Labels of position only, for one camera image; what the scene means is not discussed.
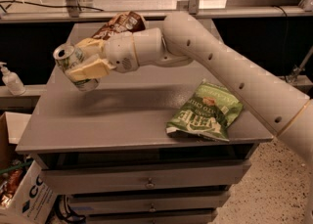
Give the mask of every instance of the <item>crumpled green bag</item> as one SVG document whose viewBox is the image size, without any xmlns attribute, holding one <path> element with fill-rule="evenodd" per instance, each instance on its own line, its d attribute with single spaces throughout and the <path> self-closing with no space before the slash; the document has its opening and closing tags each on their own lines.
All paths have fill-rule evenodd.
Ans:
<svg viewBox="0 0 313 224">
<path fill-rule="evenodd" d="M 167 122 L 166 133 L 172 137 L 187 133 L 209 140 L 229 141 L 227 128 L 243 107 L 227 88 L 203 80 L 194 95 Z"/>
</svg>

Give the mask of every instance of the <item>wooden drawer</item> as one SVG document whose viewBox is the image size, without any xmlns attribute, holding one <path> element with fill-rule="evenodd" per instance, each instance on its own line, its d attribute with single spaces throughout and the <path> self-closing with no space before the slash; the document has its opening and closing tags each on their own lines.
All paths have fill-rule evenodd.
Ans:
<svg viewBox="0 0 313 224">
<path fill-rule="evenodd" d="M 216 217 L 215 210 L 170 211 L 162 213 L 118 214 L 87 217 L 87 224 L 207 224 Z"/>
<path fill-rule="evenodd" d="M 45 170 L 44 182 L 57 194 L 154 190 L 232 185 L 250 167 L 249 160 L 166 163 L 72 170 Z"/>
<path fill-rule="evenodd" d="M 167 210 L 185 210 L 201 208 L 217 208 L 230 197 L 227 191 L 134 194 L 126 196 L 108 196 L 92 198 L 72 198 L 69 206 L 77 214 L 108 214 L 130 212 L 159 212 Z"/>
</svg>

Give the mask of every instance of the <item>white pump bottle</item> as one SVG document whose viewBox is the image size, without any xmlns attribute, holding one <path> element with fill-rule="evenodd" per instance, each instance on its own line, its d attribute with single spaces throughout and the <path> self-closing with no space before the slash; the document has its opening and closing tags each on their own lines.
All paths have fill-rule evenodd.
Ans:
<svg viewBox="0 0 313 224">
<path fill-rule="evenodd" d="M 21 95 L 26 90 L 22 84 L 22 81 L 16 73 L 9 71 L 6 67 L 4 67 L 5 64 L 6 63 L 0 62 L 0 67 L 3 74 L 2 80 L 4 84 L 8 87 L 13 95 Z"/>
</svg>

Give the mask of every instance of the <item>can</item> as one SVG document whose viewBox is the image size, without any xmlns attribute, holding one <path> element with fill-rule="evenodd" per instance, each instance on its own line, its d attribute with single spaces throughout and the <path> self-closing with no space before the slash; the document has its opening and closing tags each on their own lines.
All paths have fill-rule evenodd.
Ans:
<svg viewBox="0 0 313 224">
<path fill-rule="evenodd" d="M 53 53 L 53 57 L 59 69 L 65 73 L 67 70 L 81 64 L 85 57 L 81 49 L 70 45 L 62 44 Z M 94 90 L 99 85 L 99 79 L 84 79 L 79 81 L 70 80 L 79 91 L 87 92 Z"/>
</svg>

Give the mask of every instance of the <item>drawer handle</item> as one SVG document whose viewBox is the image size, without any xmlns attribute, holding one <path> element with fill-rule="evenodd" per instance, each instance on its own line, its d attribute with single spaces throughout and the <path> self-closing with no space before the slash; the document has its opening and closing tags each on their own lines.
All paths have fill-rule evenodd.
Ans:
<svg viewBox="0 0 313 224">
<path fill-rule="evenodd" d="M 155 187 L 155 183 L 153 183 L 153 179 L 152 178 L 149 178 L 148 179 L 148 183 L 146 184 L 146 188 L 147 189 L 153 189 Z"/>
<path fill-rule="evenodd" d="M 157 210 L 153 204 L 150 205 L 149 212 L 157 212 Z"/>
</svg>

